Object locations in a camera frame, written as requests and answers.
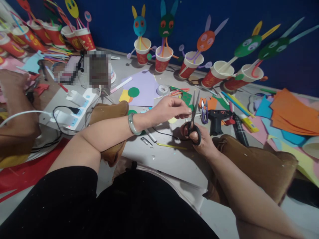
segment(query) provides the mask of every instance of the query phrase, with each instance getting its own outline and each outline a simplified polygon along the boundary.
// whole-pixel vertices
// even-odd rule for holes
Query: bracelet
[[[131,129],[131,131],[132,131],[133,134],[135,134],[135,135],[140,135],[140,134],[142,133],[142,131],[141,131],[141,132],[137,132],[136,129],[135,129],[135,127],[134,127],[134,123],[133,123],[133,115],[134,115],[134,114],[135,114],[135,113],[130,113],[130,114],[129,114],[129,127],[130,127],[130,129]]]

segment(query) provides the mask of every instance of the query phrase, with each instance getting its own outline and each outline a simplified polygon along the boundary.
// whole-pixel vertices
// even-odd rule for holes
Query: white cable
[[[6,120],[4,120],[4,121],[0,124],[0,128],[3,127],[8,121],[10,121],[11,119],[13,119],[13,118],[16,117],[16,116],[19,116],[19,115],[22,115],[22,114],[26,114],[26,113],[36,113],[36,112],[45,113],[45,114],[49,115],[50,117],[52,117],[52,113],[49,113],[49,112],[46,112],[46,111],[23,111],[23,112],[20,112],[20,113],[15,114],[15,115],[12,115],[12,116],[10,116],[9,118],[7,118]]]

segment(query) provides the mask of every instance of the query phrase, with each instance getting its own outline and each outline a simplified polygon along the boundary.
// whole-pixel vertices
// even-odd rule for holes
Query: black scissors handle
[[[202,141],[202,136],[201,136],[201,133],[200,133],[200,130],[199,130],[198,126],[194,125],[193,128],[191,129],[190,128],[191,127],[191,122],[187,122],[185,127],[187,127],[187,135],[186,135],[187,137],[189,137],[191,132],[194,132],[194,131],[197,132],[197,134],[198,134],[198,142],[195,143],[193,141],[193,144],[196,145],[196,146],[200,145],[200,142]]]

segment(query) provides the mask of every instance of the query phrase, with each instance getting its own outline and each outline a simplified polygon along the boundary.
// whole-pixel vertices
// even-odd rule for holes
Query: hand
[[[186,138],[188,138],[187,135],[187,127],[185,127],[186,123],[182,125],[182,127],[180,127],[180,132],[183,136],[185,136]],[[200,145],[196,146],[193,145],[193,147],[195,148],[195,150],[200,153],[201,155],[203,155],[204,157],[208,158],[208,157],[218,157],[218,155],[220,154],[220,152],[218,151],[218,149],[215,147],[208,130],[195,123],[195,125],[198,126],[200,133],[201,133],[201,142]],[[197,132],[192,132],[189,135],[190,139],[194,142],[197,143],[198,142],[198,134]]]
[[[152,126],[166,122],[171,118],[188,118],[192,110],[179,98],[165,96],[152,110],[146,112]]]

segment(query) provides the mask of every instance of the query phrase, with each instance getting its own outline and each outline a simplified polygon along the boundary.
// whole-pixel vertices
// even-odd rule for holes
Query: scissors
[[[195,119],[195,115],[196,115],[196,112],[197,112],[197,106],[198,106],[198,103],[199,103],[199,93],[198,93],[198,96],[197,96],[197,100],[196,100],[196,104],[195,104],[195,92],[194,91],[194,94],[193,94],[193,106],[194,106],[194,110],[192,112],[192,120],[191,122],[187,122],[186,123],[186,127],[187,127],[187,137],[190,135],[191,132],[194,132],[196,131],[197,134],[198,134],[198,142],[197,143],[194,143],[194,145],[200,145],[200,142],[201,142],[201,134],[200,134],[200,130],[199,128],[195,125],[195,122],[194,122],[194,119]]]
[[[207,100],[206,103],[204,104],[204,101],[202,100],[202,123],[207,124],[208,123],[208,104]]]

